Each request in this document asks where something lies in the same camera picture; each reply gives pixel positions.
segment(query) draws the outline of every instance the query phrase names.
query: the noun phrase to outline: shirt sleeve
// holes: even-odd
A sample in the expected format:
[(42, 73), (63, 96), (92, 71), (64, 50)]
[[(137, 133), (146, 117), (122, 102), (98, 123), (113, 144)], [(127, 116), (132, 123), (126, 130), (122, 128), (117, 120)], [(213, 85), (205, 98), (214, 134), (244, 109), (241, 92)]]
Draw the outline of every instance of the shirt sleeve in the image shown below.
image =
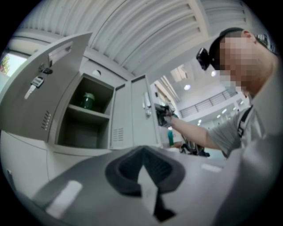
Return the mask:
[(237, 125), (240, 115), (238, 113), (230, 120), (208, 131), (212, 141), (220, 147), (226, 156), (229, 156), (232, 150), (241, 146)]

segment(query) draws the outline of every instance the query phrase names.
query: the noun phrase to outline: jar lid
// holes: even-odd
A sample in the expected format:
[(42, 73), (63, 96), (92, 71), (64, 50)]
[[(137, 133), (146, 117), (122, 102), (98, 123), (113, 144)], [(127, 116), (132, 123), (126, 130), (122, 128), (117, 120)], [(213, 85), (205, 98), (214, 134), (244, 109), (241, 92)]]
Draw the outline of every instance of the jar lid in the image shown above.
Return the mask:
[(91, 94), (91, 93), (85, 93), (84, 97), (90, 98), (90, 99), (92, 99), (93, 101), (95, 100), (94, 95)]

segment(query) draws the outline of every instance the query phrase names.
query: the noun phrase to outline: green tree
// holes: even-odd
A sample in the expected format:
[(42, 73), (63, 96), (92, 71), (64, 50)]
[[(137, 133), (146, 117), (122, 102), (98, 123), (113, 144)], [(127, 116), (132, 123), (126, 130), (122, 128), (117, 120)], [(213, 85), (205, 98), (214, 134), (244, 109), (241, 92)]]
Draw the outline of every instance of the green tree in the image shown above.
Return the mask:
[(1, 65), (2, 65), (2, 68), (4, 69), (4, 73), (7, 75), (9, 70), (10, 70), (10, 64), (9, 64), (9, 60), (10, 60), (10, 57), (9, 55), (6, 55), (2, 61), (1, 61)]

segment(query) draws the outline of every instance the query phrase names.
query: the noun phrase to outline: green jar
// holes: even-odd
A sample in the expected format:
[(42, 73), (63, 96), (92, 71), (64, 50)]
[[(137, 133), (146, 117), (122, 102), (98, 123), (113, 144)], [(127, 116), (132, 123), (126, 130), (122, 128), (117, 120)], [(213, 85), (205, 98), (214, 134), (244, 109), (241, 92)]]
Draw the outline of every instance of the green jar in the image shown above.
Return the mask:
[(94, 100), (95, 100), (95, 98), (94, 98), (93, 94), (85, 93), (85, 95), (83, 97), (83, 101), (81, 102), (80, 106), (82, 108), (91, 110)]

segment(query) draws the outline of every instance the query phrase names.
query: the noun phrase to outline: lock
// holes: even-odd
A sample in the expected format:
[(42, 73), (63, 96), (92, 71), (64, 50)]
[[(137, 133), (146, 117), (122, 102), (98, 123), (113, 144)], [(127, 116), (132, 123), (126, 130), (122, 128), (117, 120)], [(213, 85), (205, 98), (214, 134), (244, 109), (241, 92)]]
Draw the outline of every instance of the lock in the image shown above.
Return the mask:
[(39, 66), (39, 72), (44, 73), (46, 75), (50, 75), (53, 73), (53, 70), (50, 68), (46, 68), (44, 63)]

